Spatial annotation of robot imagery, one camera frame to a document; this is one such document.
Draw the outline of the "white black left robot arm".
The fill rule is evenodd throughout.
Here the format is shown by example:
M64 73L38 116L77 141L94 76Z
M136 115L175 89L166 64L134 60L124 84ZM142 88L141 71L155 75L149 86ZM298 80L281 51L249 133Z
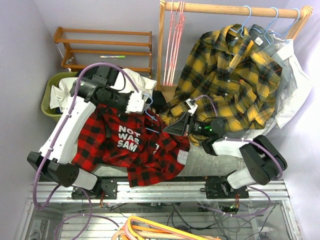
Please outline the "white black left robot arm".
M154 80L147 82L139 73L111 63L87 66L74 80L50 137L38 151L27 156L36 170L33 186L37 186L40 177L45 177L66 188L83 188L89 198L98 198L102 193L99 177L82 164L76 166L72 162L80 149L81 131L99 104L129 116L143 113L146 98L152 96L156 85Z

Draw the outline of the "red black plaid shirt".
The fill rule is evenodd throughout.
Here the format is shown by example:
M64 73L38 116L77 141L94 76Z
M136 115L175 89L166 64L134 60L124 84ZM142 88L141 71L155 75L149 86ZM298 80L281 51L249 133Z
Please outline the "red black plaid shirt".
M148 113L157 121L99 104L80 131L71 163L87 172L99 165L126 168L130 187L175 178L187 163L189 139L163 132L166 124Z

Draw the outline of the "light blue wire hanger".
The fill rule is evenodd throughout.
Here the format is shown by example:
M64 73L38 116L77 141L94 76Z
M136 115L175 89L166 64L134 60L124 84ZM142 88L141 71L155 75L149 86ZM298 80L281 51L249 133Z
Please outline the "light blue wire hanger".
M143 112L150 117L151 122L157 122L158 120L148 112L148 109L151 108L151 104L153 103L153 98L146 93L142 93L142 100L144 100Z

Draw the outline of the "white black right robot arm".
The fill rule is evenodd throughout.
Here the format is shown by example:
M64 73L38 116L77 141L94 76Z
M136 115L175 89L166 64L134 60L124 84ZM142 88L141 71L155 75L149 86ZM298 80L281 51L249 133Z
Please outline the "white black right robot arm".
M270 181L282 178L288 167L287 161L266 136L258 135L253 139L227 137L226 121L223 117L216 116L199 121L195 116L198 108L196 101L189 98L185 103L188 110L182 112L179 118L163 131L181 137L204 136L201 146L206 154L241 158L246 166L242 170L235 170L220 177L213 190L205 190L207 195L222 194L231 198L238 189L245 186L265 186Z

